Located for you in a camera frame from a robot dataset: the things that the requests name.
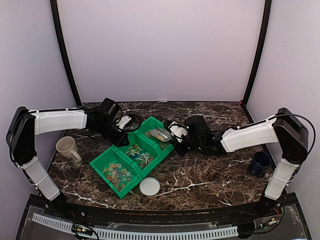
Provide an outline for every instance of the navy blue mug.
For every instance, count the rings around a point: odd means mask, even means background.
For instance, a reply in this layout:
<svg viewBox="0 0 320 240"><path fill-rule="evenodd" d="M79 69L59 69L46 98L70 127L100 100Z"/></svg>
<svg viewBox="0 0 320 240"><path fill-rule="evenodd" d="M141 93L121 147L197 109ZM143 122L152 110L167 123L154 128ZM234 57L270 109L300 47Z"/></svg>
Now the navy blue mug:
<svg viewBox="0 0 320 240"><path fill-rule="evenodd" d="M269 155L263 151L257 151L254 154L248 169L251 175L262 178L266 174L264 170L269 167L270 164L271 159Z"/></svg>

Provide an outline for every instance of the green plastic bin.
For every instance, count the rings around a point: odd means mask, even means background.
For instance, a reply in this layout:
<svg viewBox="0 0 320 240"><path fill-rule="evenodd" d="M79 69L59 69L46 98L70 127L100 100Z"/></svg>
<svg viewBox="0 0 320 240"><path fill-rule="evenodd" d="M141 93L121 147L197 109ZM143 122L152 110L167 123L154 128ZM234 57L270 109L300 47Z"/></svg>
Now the green plastic bin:
<svg viewBox="0 0 320 240"><path fill-rule="evenodd" d="M113 162L122 164L122 166L124 166L126 170L130 172L132 176L134 176L132 180L120 191L118 191L113 183L104 175L104 170L107 169L110 166L110 163ZM133 165L131 159L123 156L120 150L114 146L108 148L105 152L91 161L90 165L121 199L123 199L131 191L131 189L133 189L143 179L141 173L137 170L136 166Z"/></svg>
<svg viewBox="0 0 320 240"><path fill-rule="evenodd" d="M158 119L154 118L153 116L149 117L147 120L145 120L138 130L135 132L140 133L143 135L143 137L147 140L149 140L151 143L156 143L156 147L158 151L161 153L162 160L165 159L169 153L174 149L174 146L172 144L169 144L165 149L161 149L160 145L164 144L162 141L156 139L153 136L147 137L145 134L149 130L155 129L155 128L162 128L165 129L164 124L159 121Z"/></svg>
<svg viewBox="0 0 320 240"><path fill-rule="evenodd" d="M130 132L128 134L128 139L130 144L128 146L121 146L119 147L119 151L123 154L124 158L127 158L128 161L131 161L132 165L136 167L137 171L141 174L142 178L145 178L161 161L163 160L161 153L159 149L157 148L157 144L154 142L149 141L149 139L145 138L144 136L141 136L140 134L137 134L135 132ZM137 144L141 149L149 153L153 160L146 165L143 169L139 167L139 165L134 162L129 156L126 155L128 152L128 149L134 145Z"/></svg>

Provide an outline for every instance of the dark marble countertop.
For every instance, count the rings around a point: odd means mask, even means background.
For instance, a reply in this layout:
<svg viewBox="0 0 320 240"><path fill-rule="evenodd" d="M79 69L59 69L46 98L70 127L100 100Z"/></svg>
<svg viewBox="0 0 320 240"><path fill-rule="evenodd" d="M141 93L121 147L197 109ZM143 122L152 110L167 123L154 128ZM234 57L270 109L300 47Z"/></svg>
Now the dark marble countertop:
<svg viewBox="0 0 320 240"><path fill-rule="evenodd" d="M120 105L125 114L134 113L143 119L153 116L161 121L182 123L190 116L201 115L212 130L249 123L236 102L125 102ZM70 203L144 211L240 205L258 201L272 174L270 167L262 178L251 176L247 171L254 153L262 151L261 146L244 148L224 156L210 156L208 159L190 152L181 157L173 151L149 174L161 183L156 196L143 195L137 185L120 199L89 164L109 148L110 143L86 129L68 130L66 135L75 139L83 165L72 168L58 153L48 172Z"/></svg>

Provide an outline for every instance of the white backdrop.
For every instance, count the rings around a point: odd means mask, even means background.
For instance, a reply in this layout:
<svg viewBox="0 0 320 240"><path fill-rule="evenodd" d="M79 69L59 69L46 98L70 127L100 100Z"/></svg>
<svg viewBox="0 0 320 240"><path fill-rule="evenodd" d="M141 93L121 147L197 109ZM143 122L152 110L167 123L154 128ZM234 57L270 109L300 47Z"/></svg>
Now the white backdrop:
<svg viewBox="0 0 320 240"><path fill-rule="evenodd" d="M240 101L264 0L60 0L83 102Z"/></svg>

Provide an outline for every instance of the white cable tray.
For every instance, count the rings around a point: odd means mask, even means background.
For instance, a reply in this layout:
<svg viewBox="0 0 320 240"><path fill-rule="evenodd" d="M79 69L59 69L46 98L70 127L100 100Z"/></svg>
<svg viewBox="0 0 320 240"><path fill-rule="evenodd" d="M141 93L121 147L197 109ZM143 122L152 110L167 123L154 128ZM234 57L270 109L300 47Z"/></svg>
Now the white cable tray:
<svg viewBox="0 0 320 240"><path fill-rule="evenodd" d="M72 222L54 219L37 213L33 214L32 221L47 226L58 231L72 234ZM93 228L101 240L215 240L238 236L238 227L226 227L204 231L188 232L170 232L170 233L153 233L153 232L131 232L108 230L99 227Z"/></svg>

